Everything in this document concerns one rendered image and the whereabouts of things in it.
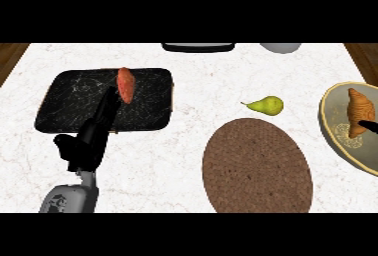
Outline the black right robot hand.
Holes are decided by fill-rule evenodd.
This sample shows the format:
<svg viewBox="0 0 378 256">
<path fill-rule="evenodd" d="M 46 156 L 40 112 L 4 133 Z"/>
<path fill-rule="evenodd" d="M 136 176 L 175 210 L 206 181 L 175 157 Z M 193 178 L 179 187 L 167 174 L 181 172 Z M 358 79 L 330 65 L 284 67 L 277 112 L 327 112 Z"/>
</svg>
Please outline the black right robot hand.
<svg viewBox="0 0 378 256">
<path fill-rule="evenodd" d="M 367 120 L 361 120 L 358 124 L 365 127 L 370 131 L 378 134 L 378 123 Z"/>
</svg>

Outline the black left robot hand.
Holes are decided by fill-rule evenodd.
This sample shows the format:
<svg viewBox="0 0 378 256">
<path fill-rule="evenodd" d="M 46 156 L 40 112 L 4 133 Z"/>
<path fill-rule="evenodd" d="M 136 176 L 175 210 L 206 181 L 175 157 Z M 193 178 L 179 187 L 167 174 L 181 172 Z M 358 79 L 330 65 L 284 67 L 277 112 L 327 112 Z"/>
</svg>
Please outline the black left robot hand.
<svg viewBox="0 0 378 256">
<path fill-rule="evenodd" d="M 61 158 L 69 161 L 70 172 L 95 172 L 104 158 L 108 135 L 122 102 L 114 87 L 110 87 L 92 118 L 85 121 L 76 137 L 67 134 L 55 136 Z"/>
</svg>

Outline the brown croissant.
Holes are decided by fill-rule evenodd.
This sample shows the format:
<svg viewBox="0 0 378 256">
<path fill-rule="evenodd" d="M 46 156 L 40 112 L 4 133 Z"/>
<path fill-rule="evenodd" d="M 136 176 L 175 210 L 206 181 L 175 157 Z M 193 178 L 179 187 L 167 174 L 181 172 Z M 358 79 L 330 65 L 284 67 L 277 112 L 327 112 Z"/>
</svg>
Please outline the brown croissant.
<svg viewBox="0 0 378 256">
<path fill-rule="evenodd" d="M 368 97 L 355 89 L 349 89 L 348 117 L 351 122 L 349 137 L 356 138 L 367 128 L 359 125 L 361 121 L 376 120 L 376 106 Z"/>
</svg>

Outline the grey bowl with yellow rim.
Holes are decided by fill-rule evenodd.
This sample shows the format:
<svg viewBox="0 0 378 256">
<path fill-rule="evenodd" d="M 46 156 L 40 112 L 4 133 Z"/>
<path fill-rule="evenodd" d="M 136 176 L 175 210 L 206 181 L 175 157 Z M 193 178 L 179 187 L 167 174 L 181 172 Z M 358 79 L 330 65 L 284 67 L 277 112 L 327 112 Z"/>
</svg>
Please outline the grey bowl with yellow rim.
<svg viewBox="0 0 378 256">
<path fill-rule="evenodd" d="M 376 122 L 378 123 L 378 87 L 362 82 L 345 82 L 336 84 L 324 94 L 318 114 L 321 130 L 340 157 L 358 169 L 378 176 L 378 134 L 367 130 L 355 138 L 349 137 L 351 88 L 371 100 L 376 107 Z"/>
</svg>

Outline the brown oval placemat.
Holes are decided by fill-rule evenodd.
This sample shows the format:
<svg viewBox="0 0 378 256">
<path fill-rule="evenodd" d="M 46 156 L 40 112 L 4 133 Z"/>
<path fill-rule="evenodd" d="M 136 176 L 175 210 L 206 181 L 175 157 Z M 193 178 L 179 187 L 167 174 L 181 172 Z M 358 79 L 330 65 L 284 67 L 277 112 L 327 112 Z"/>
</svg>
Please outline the brown oval placemat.
<svg viewBox="0 0 378 256">
<path fill-rule="evenodd" d="M 241 118 L 215 132 L 203 180 L 218 212 L 306 213 L 314 199 L 311 167 L 289 134 L 262 119 Z"/>
</svg>

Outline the black cutting board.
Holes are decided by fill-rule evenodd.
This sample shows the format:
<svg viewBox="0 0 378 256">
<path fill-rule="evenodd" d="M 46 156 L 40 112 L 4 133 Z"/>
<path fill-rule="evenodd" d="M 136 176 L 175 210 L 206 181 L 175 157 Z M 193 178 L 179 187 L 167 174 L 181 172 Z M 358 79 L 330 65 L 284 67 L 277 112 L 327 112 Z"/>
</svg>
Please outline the black cutting board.
<svg viewBox="0 0 378 256">
<path fill-rule="evenodd" d="M 173 77 L 167 69 L 131 70 L 132 103 L 119 94 L 119 69 L 69 70 L 55 78 L 40 105 L 35 127 L 43 133 L 77 133 L 85 121 L 108 105 L 119 106 L 111 131 L 156 131 L 170 122 Z"/>
</svg>

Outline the orange sweet potato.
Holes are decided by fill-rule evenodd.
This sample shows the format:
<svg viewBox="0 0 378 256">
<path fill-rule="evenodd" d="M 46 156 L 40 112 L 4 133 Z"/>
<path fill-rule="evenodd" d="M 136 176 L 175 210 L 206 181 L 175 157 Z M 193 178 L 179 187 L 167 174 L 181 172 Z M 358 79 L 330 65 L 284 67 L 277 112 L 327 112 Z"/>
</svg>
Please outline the orange sweet potato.
<svg viewBox="0 0 378 256">
<path fill-rule="evenodd" d="M 126 67 L 123 67 L 119 70 L 119 74 L 117 74 L 117 86 L 119 86 L 119 94 L 126 104 L 131 104 L 134 101 L 135 84 L 136 84 L 135 76 L 131 70 Z"/>
</svg>

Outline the green pear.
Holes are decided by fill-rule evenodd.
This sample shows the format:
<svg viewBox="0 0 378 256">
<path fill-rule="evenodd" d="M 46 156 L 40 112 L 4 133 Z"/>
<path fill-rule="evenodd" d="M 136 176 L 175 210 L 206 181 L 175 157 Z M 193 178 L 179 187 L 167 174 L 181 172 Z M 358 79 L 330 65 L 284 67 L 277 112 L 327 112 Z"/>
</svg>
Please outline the green pear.
<svg viewBox="0 0 378 256">
<path fill-rule="evenodd" d="M 243 103 L 247 108 L 269 116 L 277 116 L 284 110 L 284 101 L 277 96 L 266 96 L 262 100 L 252 103 Z"/>
</svg>

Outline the grey round object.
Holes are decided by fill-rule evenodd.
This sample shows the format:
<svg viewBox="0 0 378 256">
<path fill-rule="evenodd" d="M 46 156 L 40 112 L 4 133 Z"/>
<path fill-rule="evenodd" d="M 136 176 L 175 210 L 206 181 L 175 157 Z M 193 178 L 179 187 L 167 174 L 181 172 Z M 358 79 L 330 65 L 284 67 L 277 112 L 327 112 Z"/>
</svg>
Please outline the grey round object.
<svg viewBox="0 0 378 256">
<path fill-rule="evenodd" d="M 274 53 L 289 54 L 299 50 L 302 44 L 300 43 L 262 43 L 262 46 L 266 50 Z"/>
</svg>

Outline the black appliance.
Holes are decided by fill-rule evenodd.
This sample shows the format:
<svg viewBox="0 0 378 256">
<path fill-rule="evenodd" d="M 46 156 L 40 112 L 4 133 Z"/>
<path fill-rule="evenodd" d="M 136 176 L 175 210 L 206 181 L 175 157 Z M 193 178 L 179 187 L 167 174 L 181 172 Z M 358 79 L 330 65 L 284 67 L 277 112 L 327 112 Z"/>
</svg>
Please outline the black appliance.
<svg viewBox="0 0 378 256">
<path fill-rule="evenodd" d="M 163 48 L 172 52 L 215 53 L 228 52 L 235 48 L 234 43 L 165 43 Z"/>
</svg>

